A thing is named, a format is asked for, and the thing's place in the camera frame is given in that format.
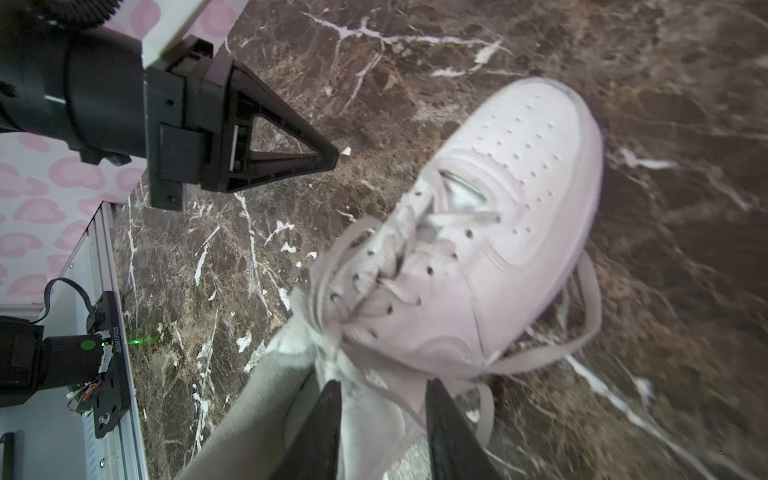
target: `white shoelace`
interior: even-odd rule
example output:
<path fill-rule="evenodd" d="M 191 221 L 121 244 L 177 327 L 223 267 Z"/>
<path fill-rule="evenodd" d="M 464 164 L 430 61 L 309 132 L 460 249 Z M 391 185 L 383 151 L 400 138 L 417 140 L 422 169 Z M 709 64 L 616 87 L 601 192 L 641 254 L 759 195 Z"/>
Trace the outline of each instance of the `white shoelace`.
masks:
<path fill-rule="evenodd" d="M 429 255 L 450 255 L 445 245 L 417 240 L 417 222 L 412 210 L 406 211 L 403 218 L 405 218 L 403 221 L 398 222 L 402 239 L 394 236 L 385 239 L 382 252 L 378 255 L 380 260 L 376 272 L 355 278 L 355 288 L 362 298 L 384 295 L 404 303 L 416 304 L 419 301 L 418 295 L 400 288 L 394 280 L 398 259 L 403 257 L 407 259 L 407 256 L 414 251 Z M 496 221 L 497 218 L 497 214 L 488 212 L 432 214 L 425 216 L 425 222 L 432 226 L 444 226 L 451 223 Z M 472 380 L 488 374 L 510 376 L 539 369 L 575 352 L 592 339 L 601 325 L 601 295 L 594 265 L 586 253 L 581 255 L 577 270 L 584 297 L 585 322 L 584 332 L 579 337 L 561 345 L 539 346 L 526 350 L 487 366 L 444 358 L 436 360 L 419 351 L 403 352 L 378 341 L 370 331 L 354 323 L 353 313 L 339 299 L 339 294 L 330 290 L 332 280 L 343 259 L 349 257 L 353 242 L 378 225 L 379 221 L 364 217 L 349 226 L 331 250 L 318 258 L 310 267 L 308 285 L 294 288 L 291 304 L 296 306 L 297 316 L 304 319 L 310 326 L 318 358 L 322 359 L 322 362 L 331 362 L 353 382 L 368 386 L 381 396 L 393 401 L 424 429 L 425 420 L 422 415 L 415 412 L 407 401 L 394 392 L 371 383 L 363 370 L 403 372 L 411 376 L 423 376 L 425 380 L 440 378 L 443 382 L 450 382 L 455 386 L 466 386 L 465 389 L 476 387 L 480 394 L 480 419 L 475 436 L 480 445 L 485 447 L 493 430 L 493 396 L 487 385 Z M 327 311 L 328 302 L 333 305 L 332 311 L 336 312 L 335 315 L 324 314 Z"/>

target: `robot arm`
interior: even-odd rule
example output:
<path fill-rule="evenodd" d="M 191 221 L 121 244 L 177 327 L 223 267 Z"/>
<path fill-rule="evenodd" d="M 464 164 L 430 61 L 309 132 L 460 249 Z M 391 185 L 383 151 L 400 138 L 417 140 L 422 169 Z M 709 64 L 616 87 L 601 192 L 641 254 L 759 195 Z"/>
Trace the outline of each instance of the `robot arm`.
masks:
<path fill-rule="evenodd" d="M 86 3 L 105 14 L 73 19 L 40 5 L 80 3 L 0 0 L 0 132 L 66 141 L 89 164 L 146 157 L 151 206 L 168 210 L 181 210 L 183 184 L 235 192 L 336 166 L 338 150 L 247 67 L 194 36 L 174 40 L 189 18 L 148 34 L 145 70 L 140 41 L 83 29 L 119 0 Z M 313 153 L 251 151 L 259 117 Z"/>

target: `brown marble surface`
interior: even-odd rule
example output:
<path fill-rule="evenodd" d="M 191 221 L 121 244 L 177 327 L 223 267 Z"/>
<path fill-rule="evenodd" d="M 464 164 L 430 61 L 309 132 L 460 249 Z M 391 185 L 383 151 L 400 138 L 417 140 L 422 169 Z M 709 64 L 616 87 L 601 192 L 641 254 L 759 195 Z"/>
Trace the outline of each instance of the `brown marble surface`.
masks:
<path fill-rule="evenodd" d="M 241 198 L 188 188 L 183 213 L 146 208 L 145 183 L 132 195 L 115 255 L 128 334 L 151 337 L 131 358 L 153 478 L 227 413 L 312 252 L 385 218 L 475 107 L 531 75 L 580 91 L 604 134 L 586 246 L 604 327 L 568 361 L 493 380 L 500 470 L 768 477 L 768 3 L 259 0 L 226 47 L 351 154 Z M 390 478 L 424 478 L 405 463 Z"/>

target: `sneaker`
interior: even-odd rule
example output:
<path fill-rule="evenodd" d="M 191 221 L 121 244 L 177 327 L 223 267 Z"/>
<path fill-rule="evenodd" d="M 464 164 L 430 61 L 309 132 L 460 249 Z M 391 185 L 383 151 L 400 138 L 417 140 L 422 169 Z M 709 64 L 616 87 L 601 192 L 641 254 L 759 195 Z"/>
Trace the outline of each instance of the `sneaker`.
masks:
<path fill-rule="evenodd" d="M 601 175 L 600 132 L 581 97 L 518 81 L 445 142 L 384 224 L 358 220 L 310 267 L 267 352 L 312 356 L 319 386 L 341 382 L 339 478 L 386 473 L 423 434 L 435 377 L 454 396 L 478 388 L 485 446 L 493 398 L 476 379 L 541 368 L 597 333 L 600 292 L 582 249 Z M 577 265 L 584 332 L 504 357 Z M 300 425 L 296 410 L 287 425 Z"/>

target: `white marble vein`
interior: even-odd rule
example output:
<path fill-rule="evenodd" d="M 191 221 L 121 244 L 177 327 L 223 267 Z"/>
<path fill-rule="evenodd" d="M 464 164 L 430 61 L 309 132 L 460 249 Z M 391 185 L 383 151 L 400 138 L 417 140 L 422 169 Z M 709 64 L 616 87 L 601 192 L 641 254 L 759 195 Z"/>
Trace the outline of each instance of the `white marble vein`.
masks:
<path fill-rule="evenodd" d="M 376 66 L 376 64 L 379 63 L 379 60 L 382 59 L 382 54 L 380 52 L 377 52 L 375 55 L 373 55 L 373 58 L 371 58 L 371 61 L 368 62 L 368 64 L 359 72 L 355 74 L 357 77 L 357 83 L 355 83 L 355 88 L 352 90 L 352 95 L 349 96 L 349 100 L 346 101 L 344 104 L 344 108 L 341 109 L 341 112 L 339 112 L 339 115 L 344 114 L 346 109 L 349 107 L 349 105 L 352 103 L 352 100 L 354 100 L 357 97 L 357 93 L 360 91 L 360 87 L 362 86 L 362 81 L 366 78 L 366 75 L 369 71 L 371 71 L 372 68 Z"/>
<path fill-rule="evenodd" d="M 264 298 L 264 294 L 261 293 L 261 279 L 259 278 L 259 264 L 256 261 L 256 233 L 253 231 L 253 222 L 250 219 L 250 214 L 248 213 L 248 207 L 245 204 L 245 197 L 235 193 L 235 198 L 237 198 L 240 202 L 240 206 L 243 208 L 243 216 L 248 221 L 248 234 L 250 236 L 250 273 L 253 278 L 253 281 L 255 285 L 253 285 L 252 289 L 248 289 L 249 295 L 255 290 L 258 295 L 259 299 L 261 300 L 261 304 L 264 306 L 264 309 L 266 310 L 267 316 L 272 316 L 272 312 L 270 312 L 270 308 L 266 305 L 266 298 Z"/>
<path fill-rule="evenodd" d="M 267 245 L 272 240 L 272 237 L 282 232 L 283 230 L 293 230 L 294 228 L 296 228 L 296 225 L 294 225 L 293 223 L 290 223 L 288 220 L 286 220 L 286 223 L 283 223 L 280 220 L 278 220 L 275 230 L 272 230 L 272 233 L 270 233 L 270 235 L 266 238 L 266 241 L 264 241 L 264 245 Z"/>

